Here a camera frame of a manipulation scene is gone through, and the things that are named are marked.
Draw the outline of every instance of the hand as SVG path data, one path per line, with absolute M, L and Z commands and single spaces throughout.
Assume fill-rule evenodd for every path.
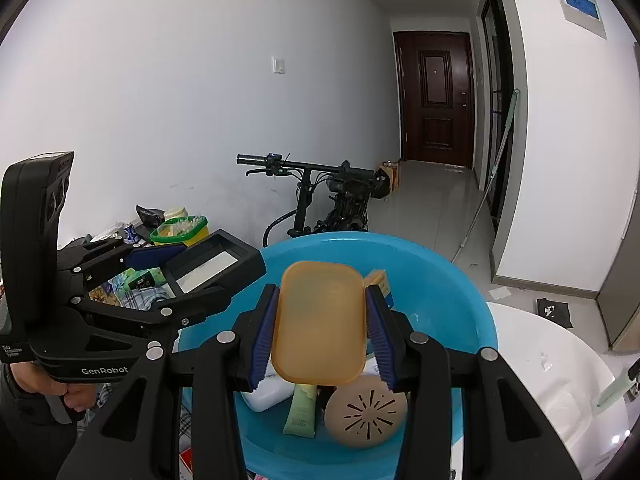
M 12 363 L 10 367 L 15 382 L 27 393 L 61 396 L 68 391 L 66 384 L 54 381 L 33 363 Z
M 65 404 L 76 412 L 88 410 L 95 404 L 95 384 L 68 384 Z

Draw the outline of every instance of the person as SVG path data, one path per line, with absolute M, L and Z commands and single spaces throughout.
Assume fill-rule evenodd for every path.
M 57 422 L 44 396 L 59 396 L 71 423 Z M 95 384 L 59 383 L 30 362 L 2 365 L 0 478 L 54 480 L 78 437 L 76 422 L 95 402 Z

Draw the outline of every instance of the green package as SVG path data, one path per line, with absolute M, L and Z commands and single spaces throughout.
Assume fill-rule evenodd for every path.
M 282 433 L 313 438 L 316 436 L 316 396 L 318 387 L 296 384 L 289 416 Z

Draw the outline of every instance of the brown door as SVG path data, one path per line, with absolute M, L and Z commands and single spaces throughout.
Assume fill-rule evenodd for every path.
M 396 32 L 402 158 L 471 168 L 474 99 L 469 35 Z

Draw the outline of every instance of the handlebar grip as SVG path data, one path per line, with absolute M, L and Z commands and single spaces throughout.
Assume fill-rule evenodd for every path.
M 248 166 L 266 166 L 267 157 L 238 154 L 238 158 L 236 158 L 236 164 L 247 164 Z

